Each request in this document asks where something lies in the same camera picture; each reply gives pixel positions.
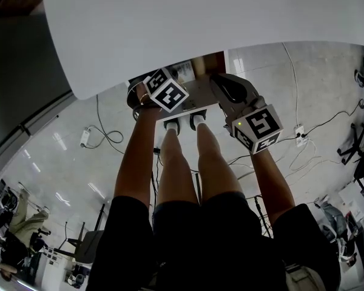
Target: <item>person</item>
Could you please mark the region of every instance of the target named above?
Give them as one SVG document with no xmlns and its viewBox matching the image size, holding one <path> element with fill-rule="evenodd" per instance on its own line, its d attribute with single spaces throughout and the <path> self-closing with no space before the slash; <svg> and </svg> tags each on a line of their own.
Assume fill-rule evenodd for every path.
<svg viewBox="0 0 364 291">
<path fill-rule="evenodd" d="M 29 196 L 30 194 L 26 189 L 21 189 L 18 209 L 13 215 L 8 229 L 27 248 L 30 247 L 33 233 L 37 233 L 38 229 L 43 226 L 44 221 L 49 218 L 49 209 L 44 207 L 43 210 L 26 219 Z"/>
<path fill-rule="evenodd" d="M 138 99 L 146 105 L 143 88 Z M 268 150 L 251 156 L 274 239 L 261 234 L 257 215 L 205 123 L 197 132 L 202 204 L 183 156 L 177 119 L 164 123 L 164 166 L 149 222 L 155 124 L 160 110 L 142 107 L 118 171 L 115 194 L 96 250 L 87 290 L 289 290 L 287 268 L 315 271 L 337 290 L 340 267 L 306 204 L 291 191 Z"/>
<path fill-rule="evenodd" d="M 359 230 L 356 229 L 352 232 L 348 239 L 348 228 L 346 225 L 346 219 L 343 213 L 328 202 L 328 196 L 319 200 L 317 198 L 314 201 L 316 208 L 322 210 L 328 219 L 333 231 L 336 233 L 337 244 L 339 245 L 339 261 L 347 262 L 349 266 L 353 266 L 356 263 L 355 243 L 356 236 Z"/>
<path fill-rule="evenodd" d="M 16 274 L 22 269 L 24 259 L 30 256 L 29 247 L 33 244 L 30 242 L 33 233 L 37 232 L 49 217 L 48 208 L 45 207 L 31 218 L 26 219 L 29 196 L 30 194 L 25 189 L 21 189 L 18 209 L 5 234 L 6 239 L 5 241 L 0 239 L 0 274 L 7 281 L 11 280 L 12 274 Z"/>
<path fill-rule="evenodd" d="M 346 228 L 346 219 L 342 212 L 328 202 L 325 196 L 321 201 L 317 198 L 314 201 L 316 208 L 321 209 L 328 219 L 333 230 L 337 234 L 337 238 L 342 238 L 344 242 L 348 242 L 348 229 Z"/>
</svg>

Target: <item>white sock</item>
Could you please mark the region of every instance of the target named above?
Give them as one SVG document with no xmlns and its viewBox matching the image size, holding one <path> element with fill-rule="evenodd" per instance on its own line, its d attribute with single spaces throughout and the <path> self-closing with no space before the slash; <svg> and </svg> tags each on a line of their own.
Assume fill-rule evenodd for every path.
<svg viewBox="0 0 364 291">
<path fill-rule="evenodd" d="M 174 129 L 178 133 L 178 125 L 175 122 L 168 123 L 166 125 L 166 130 Z"/>
<path fill-rule="evenodd" d="M 197 129 L 199 124 L 205 123 L 205 119 L 202 115 L 195 115 L 193 117 L 193 123 L 194 123 L 195 129 Z"/>
</svg>

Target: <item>office chair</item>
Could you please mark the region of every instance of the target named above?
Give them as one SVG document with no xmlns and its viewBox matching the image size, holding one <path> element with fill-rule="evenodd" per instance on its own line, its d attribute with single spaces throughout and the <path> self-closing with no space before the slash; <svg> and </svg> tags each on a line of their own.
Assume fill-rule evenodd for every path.
<svg viewBox="0 0 364 291">
<path fill-rule="evenodd" d="M 105 204 L 103 204 L 103 206 L 100 210 L 100 213 L 98 215 L 95 230 L 91 231 L 91 232 L 87 232 L 85 234 L 84 240 L 82 239 L 82 237 L 83 237 L 85 222 L 83 222 L 83 226 L 79 233 L 78 239 L 67 238 L 67 236 L 66 236 L 67 222 L 66 222 L 65 223 L 65 240 L 62 242 L 62 244 L 60 245 L 60 247 L 58 249 L 54 248 L 54 251 L 56 253 L 60 253 L 62 255 L 67 255 L 71 258 L 75 258 L 76 262 L 79 262 L 79 263 L 84 263 L 84 264 L 93 263 L 93 261 L 96 257 L 96 249 L 98 246 L 98 242 L 100 241 L 100 239 L 104 233 L 103 230 L 98 230 L 100 222 L 101 222 L 101 217 L 104 213 L 104 207 L 105 207 Z M 73 245 L 75 247 L 74 253 L 61 250 L 61 247 L 66 242 L 70 243 L 71 245 Z"/>
<path fill-rule="evenodd" d="M 362 140 L 363 140 L 363 136 L 364 136 L 364 124 L 362 123 L 361 124 L 363 130 L 360 134 L 359 137 L 357 137 L 357 132 L 356 132 L 356 126 L 355 124 L 351 124 L 351 129 L 353 130 L 354 132 L 354 142 L 352 144 L 352 147 L 344 152 L 341 151 L 341 149 L 338 149 L 337 150 L 337 153 L 340 155 L 340 156 L 345 156 L 345 155 L 348 155 L 348 158 L 345 159 L 343 158 L 341 160 L 341 162 L 344 164 L 344 165 L 347 165 L 347 163 L 351 160 L 351 158 L 354 156 L 354 154 L 357 152 L 359 154 L 359 156 L 362 156 L 363 155 L 363 152 L 361 151 L 360 149 L 360 145 L 362 143 Z"/>
</svg>

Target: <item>power strip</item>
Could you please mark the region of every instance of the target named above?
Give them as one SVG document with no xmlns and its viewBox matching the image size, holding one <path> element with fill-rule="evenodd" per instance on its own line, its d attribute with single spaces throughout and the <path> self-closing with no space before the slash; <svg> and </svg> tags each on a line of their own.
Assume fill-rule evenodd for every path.
<svg viewBox="0 0 364 291">
<path fill-rule="evenodd" d="M 81 140 L 79 141 L 79 145 L 81 147 L 86 147 L 87 146 L 87 142 L 89 140 L 89 136 L 90 136 L 90 132 L 88 130 L 84 130 L 83 131 L 83 135 L 81 136 Z"/>
<path fill-rule="evenodd" d="M 295 144 L 297 145 L 297 147 L 304 146 L 308 143 L 308 137 L 301 137 L 301 135 L 303 135 L 304 133 L 305 129 L 303 128 L 303 125 L 300 124 L 294 127 Z"/>
</svg>

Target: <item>knee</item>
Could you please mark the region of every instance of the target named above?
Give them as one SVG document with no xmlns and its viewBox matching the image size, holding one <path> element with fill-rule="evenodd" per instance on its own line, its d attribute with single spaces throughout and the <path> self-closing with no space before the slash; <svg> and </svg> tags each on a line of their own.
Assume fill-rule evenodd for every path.
<svg viewBox="0 0 364 291">
<path fill-rule="evenodd" d="M 206 169 L 212 170 L 216 168 L 222 168 L 226 165 L 227 164 L 223 156 L 216 151 L 202 154 L 198 160 L 198 168 L 200 171 L 205 171 Z"/>
<path fill-rule="evenodd" d="M 183 154 L 178 150 L 165 150 L 161 154 L 163 166 L 181 167 L 187 164 Z"/>
</svg>

